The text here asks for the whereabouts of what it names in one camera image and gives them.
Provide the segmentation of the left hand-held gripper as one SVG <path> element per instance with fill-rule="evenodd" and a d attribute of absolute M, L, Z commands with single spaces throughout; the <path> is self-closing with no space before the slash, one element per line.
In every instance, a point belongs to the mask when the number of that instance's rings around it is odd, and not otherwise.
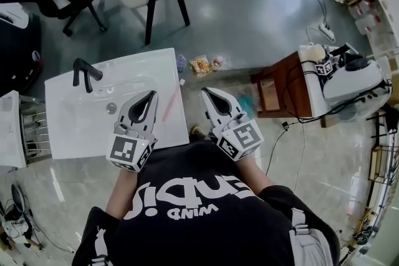
<path fill-rule="evenodd" d="M 115 124 L 108 139 L 108 162 L 127 171 L 142 170 L 158 141 L 152 133 L 157 108 L 155 90 L 138 93 L 123 104 L 118 116 L 121 123 Z"/>

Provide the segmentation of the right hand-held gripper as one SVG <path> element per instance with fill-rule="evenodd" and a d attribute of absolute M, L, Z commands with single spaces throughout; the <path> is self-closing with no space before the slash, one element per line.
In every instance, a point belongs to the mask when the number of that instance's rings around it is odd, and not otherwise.
<path fill-rule="evenodd" d="M 213 87 L 203 87 L 201 98 L 205 105 L 205 115 L 210 120 L 216 146 L 231 160 L 238 160 L 255 152 L 264 142 L 262 133 L 255 121 L 242 111 L 236 98 Z"/>

